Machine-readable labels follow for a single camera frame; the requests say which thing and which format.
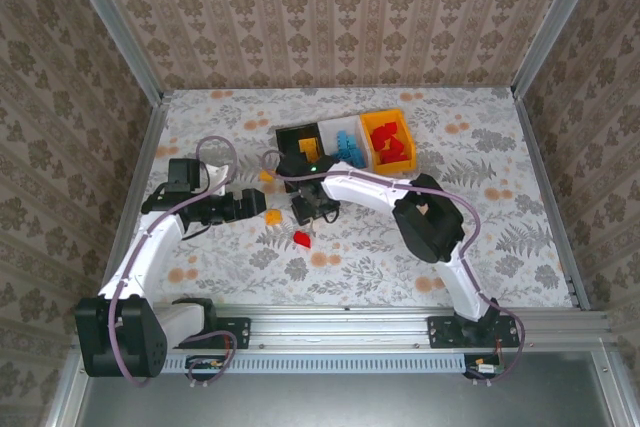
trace patterned wallpaper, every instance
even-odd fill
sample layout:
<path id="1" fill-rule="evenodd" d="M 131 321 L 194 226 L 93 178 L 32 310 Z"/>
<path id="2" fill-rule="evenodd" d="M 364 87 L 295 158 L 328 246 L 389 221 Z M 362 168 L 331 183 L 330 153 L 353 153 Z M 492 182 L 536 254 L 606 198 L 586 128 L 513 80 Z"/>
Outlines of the patterned wallpaper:
<path id="1" fill-rule="evenodd" d="M 525 103 L 591 300 L 640 385 L 640 0 L 580 0 Z"/>
<path id="2" fill-rule="evenodd" d="M 37 425 L 150 107 L 89 0 L 0 0 L 0 425 Z"/>
<path id="3" fill-rule="evenodd" d="M 164 89 L 509 85 L 552 0 L 115 0 Z"/>

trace table surface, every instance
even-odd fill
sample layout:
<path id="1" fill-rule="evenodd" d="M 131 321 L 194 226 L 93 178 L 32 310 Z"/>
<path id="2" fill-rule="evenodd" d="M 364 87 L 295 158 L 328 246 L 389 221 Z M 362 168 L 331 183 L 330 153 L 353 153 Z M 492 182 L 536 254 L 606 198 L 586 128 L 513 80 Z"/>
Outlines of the table surface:
<path id="1" fill-rule="evenodd" d="M 207 135 L 230 139 L 239 173 L 230 191 L 256 187 L 283 222 L 264 215 L 217 226 L 184 241 L 163 272 L 155 299 L 210 297 L 262 305 L 450 306 L 432 265 L 405 247 L 391 217 L 343 203 L 334 224 L 313 223 L 311 249 L 293 243 L 299 228 L 282 182 L 261 182 L 258 155 L 275 130 L 362 112 L 400 108 L 417 147 L 417 171 L 466 197 L 483 220 L 469 250 L 485 291 L 506 306 L 570 307 L 511 93 L 507 88 L 355 88 L 176 91 L 153 163 L 147 195 L 166 181 L 168 160 L 193 157 Z M 229 162 L 220 143 L 202 160 Z M 473 223 L 464 209 L 465 230 Z M 193 232 L 198 226 L 192 226 Z"/>

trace purple cable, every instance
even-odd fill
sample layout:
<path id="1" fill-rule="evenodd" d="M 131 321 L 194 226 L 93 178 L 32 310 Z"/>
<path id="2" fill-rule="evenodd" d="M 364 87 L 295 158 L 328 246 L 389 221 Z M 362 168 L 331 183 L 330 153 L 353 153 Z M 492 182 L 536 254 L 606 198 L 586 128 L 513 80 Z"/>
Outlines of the purple cable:
<path id="1" fill-rule="evenodd" d="M 349 177 L 355 177 L 355 178 L 358 178 L 358 179 L 367 180 L 369 182 L 374 182 L 374 183 L 382 185 L 384 187 L 390 187 L 391 189 L 406 190 L 406 191 L 410 191 L 410 192 L 418 192 L 418 193 L 421 193 L 421 194 L 429 194 L 429 195 L 437 195 L 437 196 L 440 196 L 440 197 L 445 197 L 445 198 L 447 198 L 449 200 L 455 200 L 456 202 L 458 202 L 459 204 L 464 206 L 464 208 L 467 209 L 469 211 L 469 213 L 471 214 L 471 216 L 473 217 L 475 228 L 473 230 L 473 233 L 469 237 L 469 239 L 460 248 L 460 262 L 462 263 L 462 266 L 464 267 L 465 272 L 469 276 L 469 279 L 471 280 L 471 284 L 473 285 L 473 288 L 476 290 L 476 293 L 478 294 L 478 296 L 484 302 L 486 302 L 488 305 L 493 307 L 494 309 L 497 309 L 498 311 L 503 312 L 506 315 L 509 315 L 510 317 L 513 317 L 513 319 L 518 324 L 518 327 L 520 327 L 520 331 L 522 333 L 522 337 L 520 339 L 520 345 L 518 346 L 518 350 L 516 351 L 515 359 L 509 365 L 509 367 L 507 367 L 504 370 L 504 372 L 502 372 L 500 375 L 498 375 L 498 376 L 494 377 L 493 379 L 491 379 L 491 381 L 496 382 L 498 380 L 502 380 L 502 379 L 504 379 L 506 374 L 508 374 L 509 372 L 511 372 L 513 370 L 513 367 L 520 361 L 520 357 L 522 356 L 522 350 L 524 348 L 524 341 L 525 341 L 525 336 L 526 336 L 524 323 L 522 322 L 520 317 L 518 317 L 516 314 L 514 314 L 511 310 L 506 309 L 505 307 L 502 307 L 501 305 L 498 305 L 497 303 L 493 302 L 491 299 L 489 299 L 482 292 L 482 289 L 480 288 L 480 284 L 478 284 L 477 279 L 473 275 L 473 271 L 471 270 L 471 267 L 469 266 L 469 264 L 467 263 L 466 259 L 464 258 L 464 254 L 467 252 L 467 250 L 469 250 L 469 247 L 471 247 L 471 244 L 473 244 L 473 242 L 475 242 L 475 240 L 480 235 L 480 226 L 481 226 L 481 220 L 480 220 L 480 215 L 478 214 L 478 211 L 465 198 L 460 197 L 459 195 L 456 195 L 456 194 L 452 194 L 452 193 L 449 193 L 449 192 L 444 192 L 442 190 L 428 189 L 426 187 L 417 187 L 417 186 L 407 185 L 407 184 L 398 184 L 398 183 L 396 183 L 396 182 L 394 182 L 392 180 L 383 180 L 383 179 L 380 179 L 378 177 L 374 177 L 372 175 L 367 175 L 366 172 L 363 172 L 363 171 L 360 171 L 360 170 L 355 170 L 355 169 L 354 170 L 336 170 L 336 171 L 331 171 L 331 172 L 322 172 L 322 173 L 318 173 L 318 174 L 301 175 L 299 177 L 286 177 L 284 175 L 280 175 L 280 174 L 276 173 L 273 169 L 271 169 L 268 166 L 267 157 L 269 155 L 271 155 L 271 154 L 277 154 L 277 155 L 280 155 L 280 156 L 283 155 L 282 152 L 280 152 L 278 150 L 274 150 L 274 149 L 267 150 L 262 155 L 262 157 L 260 157 L 261 167 L 269 175 L 271 175 L 273 178 L 280 179 L 280 180 L 283 180 L 285 182 L 300 182 L 300 181 L 304 181 L 304 180 L 323 179 L 323 178 L 326 178 L 326 177 L 333 177 L 333 176 L 336 176 L 336 175 L 346 175 L 346 176 L 349 176 Z M 474 372 L 474 371 L 470 371 L 470 372 L 472 372 L 474 375 L 477 374 L 477 377 L 481 378 L 482 380 L 486 380 L 487 382 L 489 382 L 489 379 L 484 377 L 482 374 L 480 374 L 478 372 Z"/>
<path id="2" fill-rule="evenodd" d="M 194 202 L 198 202 L 199 200 L 202 200 L 205 197 L 208 197 L 210 195 L 210 192 L 215 192 L 220 187 L 222 187 L 227 182 L 229 182 L 230 179 L 233 178 L 233 176 L 234 176 L 234 174 L 236 172 L 236 169 L 238 167 L 238 153 L 236 152 L 236 149 L 233 146 L 233 144 L 231 142 L 229 142 L 227 139 L 225 139 L 224 137 L 220 137 L 218 135 L 210 135 L 208 137 L 200 139 L 200 141 L 196 145 L 196 159 L 200 160 L 200 149 L 202 147 L 202 144 L 204 144 L 205 142 L 211 141 L 211 140 L 219 140 L 221 142 L 224 142 L 225 144 L 227 144 L 227 146 L 231 150 L 231 154 L 233 156 L 233 165 L 229 168 L 229 171 L 227 172 L 227 175 L 225 176 L 224 179 L 222 179 L 220 181 L 220 183 L 218 183 L 218 185 L 210 188 L 209 190 L 205 190 L 204 192 L 196 195 L 195 197 L 192 197 L 191 199 L 185 200 L 184 202 L 181 202 L 178 205 L 176 205 L 176 206 L 172 207 L 171 209 L 167 210 L 165 213 L 163 213 L 160 217 L 158 217 L 149 226 L 147 231 L 142 235 L 142 237 L 140 238 L 140 240 L 138 241 L 138 243 L 134 247 L 133 252 L 131 252 L 131 256 L 129 257 L 129 260 L 127 261 L 127 265 L 126 265 L 124 271 L 122 272 L 122 277 L 120 278 L 120 282 L 118 282 L 118 285 L 116 286 L 116 290 L 113 293 L 113 298 L 109 302 L 109 313 L 108 313 L 108 317 L 107 317 L 107 328 L 108 328 L 108 331 L 109 331 L 109 343 L 111 344 L 111 350 L 113 351 L 113 356 L 114 356 L 114 358 L 116 360 L 116 364 L 118 364 L 118 369 L 120 369 L 120 372 L 122 373 L 122 376 L 125 379 L 127 379 L 129 382 L 131 382 L 133 385 L 135 385 L 136 387 L 144 387 L 149 382 L 149 379 L 147 378 L 143 382 L 140 382 L 139 380 L 136 380 L 133 377 L 133 375 L 131 375 L 131 372 L 129 372 L 129 369 L 127 369 L 127 365 L 125 364 L 124 359 L 122 358 L 122 353 L 120 352 L 120 346 L 118 345 L 118 338 L 117 338 L 117 335 L 116 335 L 116 307 L 118 305 L 118 299 L 120 298 L 120 294 L 122 293 L 122 289 L 124 289 L 124 287 L 126 286 L 126 281 L 129 279 L 129 274 L 131 273 L 131 269 L 133 268 L 133 264 L 135 263 L 136 259 L 138 258 L 138 255 L 140 254 L 140 251 L 142 250 L 142 247 L 144 246 L 144 244 L 147 241 L 147 239 L 151 236 L 152 232 L 158 227 L 158 225 L 160 225 L 160 223 L 164 219 L 166 219 L 170 215 L 173 215 L 174 213 L 176 213 L 177 211 L 179 211 L 183 207 L 186 207 L 187 205 L 193 204 Z"/>
<path id="3" fill-rule="evenodd" d="M 235 334 L 233 332 L 229 332 L 228 330 L 216 330 L 215 332 L 209 332 L 207 334 L 202 334 L 202 335 L 196 335 L 193 337 L 189 337 L 187 340 L 185 340 L 183 343 L 187 343 L 187 342 L 196 342 L 198 340 L 204 340 L 204 339 L 210 339 L 212 337 L 218 337 L 220 335 L 226 335 L 227 337 L 229 337 L 232 341 L 233 341 L 233 349 L 231 350 L 231 354 L 229 355 L 229 358 L 225 361 L 225 363 L 222 365 L 222 367 L 220 367 L 220 370 L 218 370 L 218 373 L 215 374 L 211 379 L 207 380 L 207 384 L 213 384 L 214 382 L 217 382 L 218 380 L 220 380 L 220 377 L 222 377 L 222 374 L 224 374 L 227 369 L 231 366 L 231 362 L 233 361 L 233 358 L 236 356 L 236 352 L 238 351 L 238 339 L 235 336 Z M 193 378 L 193 368 L 196 365 L 199 364 L 203 364 L 205 362 L 208 362 L 207 360 L 203 359 L 199 362 L 194 362 L 189 366 L 189 370 L 187 371 L 187 377 L 189 378 L 189 380 L 191 382 L 195 382 L 196 385 L 202 385 L 204 384 L 204 382 L 199 382 Z"/>

